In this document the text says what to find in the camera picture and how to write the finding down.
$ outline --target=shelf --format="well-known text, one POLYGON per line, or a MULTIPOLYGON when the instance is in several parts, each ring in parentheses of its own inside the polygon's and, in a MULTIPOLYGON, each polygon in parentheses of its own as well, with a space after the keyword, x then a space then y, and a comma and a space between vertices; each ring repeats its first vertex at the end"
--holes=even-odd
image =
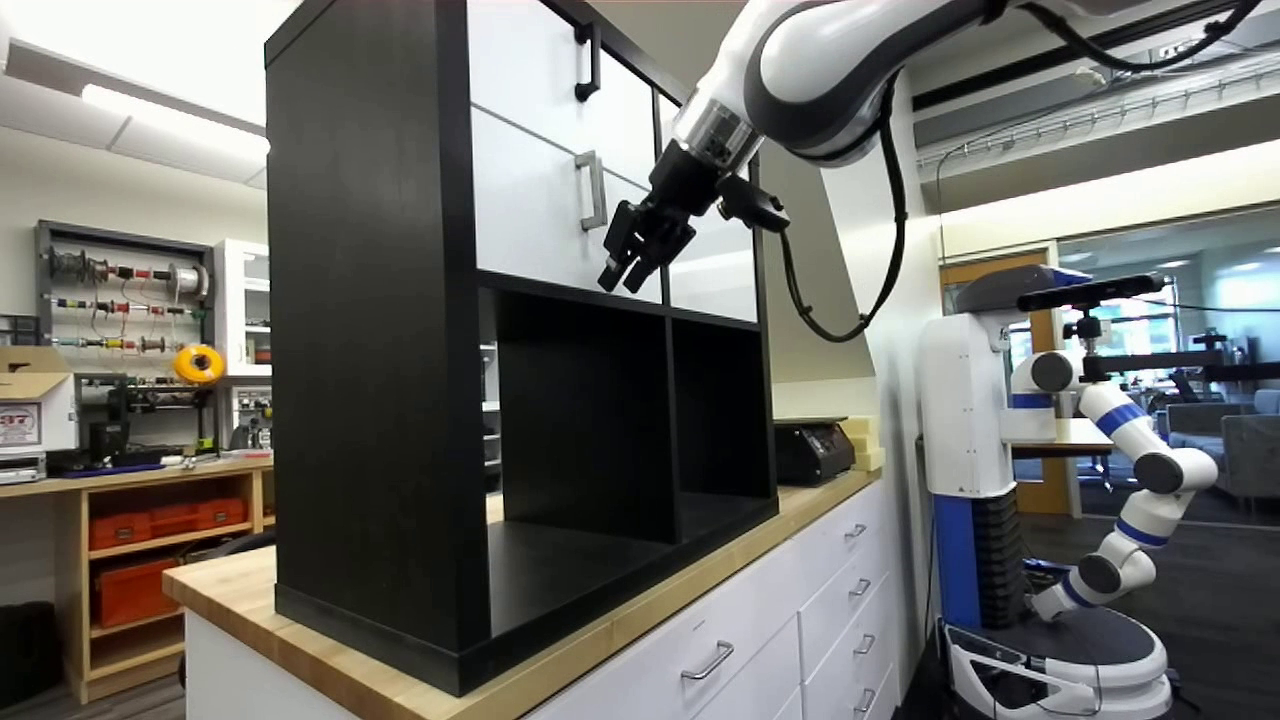
POLYGON ((143 625, 129 635, 104 635, 91 643, 88 676, 121 676, 143 664, 178 659, 183 655, 183 619, 166 616, 163 625, 143 625))
POLYGON ((149 625, 163 625, 163 619, 175 619, 175 616, 183 616, 183 611, 163 611, 163 616, 149 616, 149 619, 133 619, 133 625, 111 625, 111 629, 91 625, 91 629, 88 629, 88 639, 122 635, 122 631, 136 631, 136 629, 149 629, 149 625))
POLYGON ((253 533, 253 525, 225 525, 208 533, 157 535, 143 543, 91 549, 88 561, 136 555, 136 553, 173 549, 173 543, 198 543, 198 540, 236 535, 236 533, 253 533))

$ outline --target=robotic arm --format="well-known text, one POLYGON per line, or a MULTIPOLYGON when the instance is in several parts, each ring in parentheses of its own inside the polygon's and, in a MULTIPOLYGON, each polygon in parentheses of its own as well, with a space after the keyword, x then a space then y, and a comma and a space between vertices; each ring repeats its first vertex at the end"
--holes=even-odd
POLYGON ((783 228, 783 212, 741 179, 758 139, 812 165, 855 160, 883 118, 894 69, 966 24, 997 21, 1005 3, 748 0, 676 118, 646 174, 651 191, 611 212, 598 288, 637 292, 685 251, 686 221, 717 201, 753 228, 783 228))

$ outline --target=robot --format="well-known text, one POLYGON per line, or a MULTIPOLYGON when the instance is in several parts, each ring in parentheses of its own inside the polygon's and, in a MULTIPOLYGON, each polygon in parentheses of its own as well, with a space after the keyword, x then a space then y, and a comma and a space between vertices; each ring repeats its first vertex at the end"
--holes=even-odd
MULTIPOLYGON (((758 139, 775 139, 808 165, 835 169, 859 160, 870 137, 883 139, 881 126, 887 126, 893 74, 901 62, 1007 8, 1029 8, 1041 21, 1041 8, 1025 0, 748 0, 729 26, 717 62, 676 115, 672 139, 646 174, 651 191, 640 205, 615 205, 604 236, 606 262, 598 288, 611 292, 625 282, 637 292, 655 269, 685 251, 691 215, 702 215, 712 205, 720 205, 720 215, 734 215, 748 228, 783 231, 783 207, 744 179, 758 139)), ((1246 10, 1250 0, 1239 0, 1191 52, 1227 34, 1246 10)), ((1070 292, 1085 292, 1089 301, 1092 288, 1065 276, 1019 288, 1019 295, 1036 295, 1036 304, 1070 304, 1070 292)), ((1170 451, 1107 384, 1089 384, 1085 410, 1120 451, 1136 455, 1147 491, 1120 511, 1116 533, 1089 561, 1058 583, 1025 598, 1015 578, 1019 568, 1013 553, 999 549, 999 533, 977 533, 977 514, 997 514, 997 525, 1005 525, 999 514, 1007 514, 1013 491, 1007 440, 999 427, 1007 386, 1005 368, 993 355, 999 313, 962 313, 955 329, 934 329, 942 349, 962 349, 973 359, 962 386, 973 399, 973 427, 962 422, 966 445, 952 464, 942 461, 946 446, 930 446, 930 464, 946 467, 930 472, 941 514, 960 533, 955 543, 985 543, 979 553, 989 553, 989 565, 1005 568, 962 572, 960 565, 942 565, 942 583, 962 578, 979 596, 966 616, 942 611, 952 690, 985 717, 1158 717, 1170 694, 1158 639, 1100 602, 1154 578, 1147 549, 1170 535, 1191 491, 1210 484, 1217 467, 1203 455, 1170 451), (1129 650, 1085 650, 1081 659, 1067 650, 1070 639, 1092 639, 1092 647, 1123 643, 1129 650)), ((1056 359, 1041 370, 1029 368, 1015 374, 1015 394, 1036 399, 1036 391, 1050 391, 1065 374, 1070 370, 1056 359)))

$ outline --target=floor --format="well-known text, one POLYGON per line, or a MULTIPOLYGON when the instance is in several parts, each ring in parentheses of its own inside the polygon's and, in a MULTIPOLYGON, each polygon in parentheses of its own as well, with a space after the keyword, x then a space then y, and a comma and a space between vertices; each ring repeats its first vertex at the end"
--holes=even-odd
POLYGON ((183 720, 183 689, 173 676, 88 709, 78 709, 68 689, 57 689, 0 709, 0 720, 183 720))
MULTIPOLYGON (((1076 561, 1100 543, 1107 520, 1025 520, 1025 555, 1076 561)), ((1170 720, 1280 717, 1280 533, 1239 525, 1182 525, 1154 555, 1158 578, 1116 609, 1154 629, 1179 676, 1170 720)), ((901 720, 962 717, 929 689, 901 720)))

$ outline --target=white humanoid robot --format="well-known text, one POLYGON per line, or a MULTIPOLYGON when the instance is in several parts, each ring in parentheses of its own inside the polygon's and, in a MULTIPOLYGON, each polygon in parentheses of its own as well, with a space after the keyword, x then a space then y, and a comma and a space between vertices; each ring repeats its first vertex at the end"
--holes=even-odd
MULTIPOLYGON (((611 228, 604 236, 606 262, 598 272, 598 282, 625 282, 637 292, 655 269, 672 262, 685 251, 685 244, 691 241, 691 215, 702 215, 712 205, 720 205, 720 215, 741 215, 753 228, 783 231, 786 215, 781 212, 781 205, 741 179, 758 139, 775 139, 808 165, 859 160, 875 137, 887 137, 887 100, 901 62, 960 26, 997 21, 1005 8, 1029 8, 1045 26, 1067 34, 1065 24, 1045 21, 1045 8, 1029 0, 748 0, 729 26, 717 62, 694 82, 694 95, 676 118, 672 139, 646 174, 651 191, 640 205, 621 205, 611 212, 611 228)), ((1203 26, 1200 45, 1179 56, 1191 56, 1227 34, 1250 8, 1257 0, 1239 0, 1225 21, 1203 26)), ((1081 34, 1067 40, 1089 56, 1100 52, 1081 34)), ((941 484, 934 494, 942 494, 942 509, 952 509, 952 529, 966 533, 966 540, 985 540, 989 533, 977 533, 973 520, 962 529, 962 514, 973 514, 973 509, 985 509, 985 499, 999 499, 1013 491, 1007 461, 999 461, 1007 455, 1007 440, 999 427, 1007 391, 999 363, 979 368, 979 355, 993 353, 997 323, 973 313, 955 323, 962 329, 952 329, 942 345, 973 353, 977 368, 966 380, 973 399, 979 402, 973 402, 966 415, 966 455, 960 451, 960 461, 952 464, 952 481, 941 481, 941 472, 930 472, 930 484, 941 484)), ((966 611, 966 619, 942 616, 952 629, 946 647, 955 655, 952 689, 977 713, 1158 717, 1169 709, 1158 639, 1120 611, 1092 611, 1092 602, 1107 602, 1123 588, 1147 583, 1154 574, 1144 549, 1169 540, 1187 503, 1187 491, 1210 484, 1217 472, 1200 455, 1169 451, 1158 434, 1152 434, 1152 427, 1130 415, 1130 402, 1102 384, 1085 386, 1085 410, 1096 415, 1096 422, 1116 440, 1120 451, 1136 455, 1136 464, 1144 467, 1139 477, 1147 477, 1147 491, 1139 491, 1120 511, 1116 533, 1100 543, 1096 555, 1070 568, 1065 583, 1036 593, 1029 602, 1019 596, 1019 583, 999 588, 973 578, 985 598, 1036 609, 1036 625, 1049 629, 1041 635, 1025 631, 1032 635, 1032 647, 1019 647, 1007 635, 989 631, 985 611, 966 611), (1050 647, 1045 635, 1058 631, 1092 635, 1096 643, 1116 643, 1116 635, 1129 635, 1130 647, 1120 659, 1050 655, 1065 647, 1050 647), (1019 689, 1019 701, 1007 701, 999 689, 989 689, 985 676, 1025 676, 1036 689, 1019 689)), ((977 561, 1015 568, 1007 553, 985 553, 997 555, 977 561)))

